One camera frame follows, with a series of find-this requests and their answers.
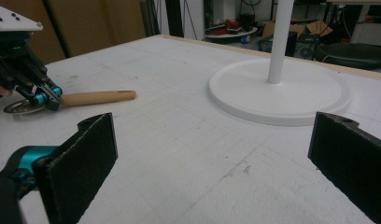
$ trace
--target hand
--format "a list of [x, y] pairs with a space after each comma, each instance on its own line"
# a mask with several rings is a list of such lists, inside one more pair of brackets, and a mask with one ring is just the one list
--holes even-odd
[[2, 86], [0, 86], [0, 95], [9, 97], [12, 95], [12, 93], [13, 93], [13, 91], [7, 90], [7, 89], [3, 88]]

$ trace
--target small object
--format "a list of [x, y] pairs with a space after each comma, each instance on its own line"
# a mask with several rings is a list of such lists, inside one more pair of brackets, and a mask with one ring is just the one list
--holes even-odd
[[249, 39], [250, 39], [250, 35], [243, 35], [241, 37], [240, 43], [247, 44], [247, 43], [249, 43]]
[[[133, 100], [135, 91], [96, 91], [62, 95], [62, 105], [97, 105], [113, 103], [117, 101]], [[4, 112], [8, 114], [29, 114], [40, 111], [45, 105], [31, 104], [28, 100], [21, 100], [5, 107]]]
[[4, 112], [8, 114], [29, 114], [40, 110], [43, 110], [45, 105], [31, 105], [30, 102], [25, 99], [8, 105], [4, 108]]

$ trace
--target tool handle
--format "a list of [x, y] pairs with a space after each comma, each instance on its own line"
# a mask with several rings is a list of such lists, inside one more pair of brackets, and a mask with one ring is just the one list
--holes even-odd
[[62, 105], [96, 105], [133, 100], [135, 91], [97, 91], [62, 95]]

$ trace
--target round white base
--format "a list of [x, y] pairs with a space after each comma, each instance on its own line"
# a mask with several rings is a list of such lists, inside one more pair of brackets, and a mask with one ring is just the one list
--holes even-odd
[[281, 82], [267, 82], [269, 59], [233, 63], [210, 79], [216, 104], [239, 118], [279, 126], [314, 123], [316, 112], [337, 115], [350, 106], [352, 91], [332, 70], [284, 60]]

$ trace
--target white tabletop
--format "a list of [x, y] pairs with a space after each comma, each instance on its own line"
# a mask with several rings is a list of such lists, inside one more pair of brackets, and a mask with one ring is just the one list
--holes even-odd
[[[372, 223], [307, 159], [312, 126], [254, 123], [212, 102], [215, 72], [260, 57], [154, 36], [49, 64], [64, 93], [138, 96], [28, 116], [3, 112], [18, 94], [0, 99], [0, 171], [16, 149], [58, 146], [81, 120], [112, 112], [119, 158], [79, 223]], [[338, 76], [354, 91], [345, 117], [381, 138], [381, 78]], [[47, 223], [38, 192], [21, 206], [28, 223]]]

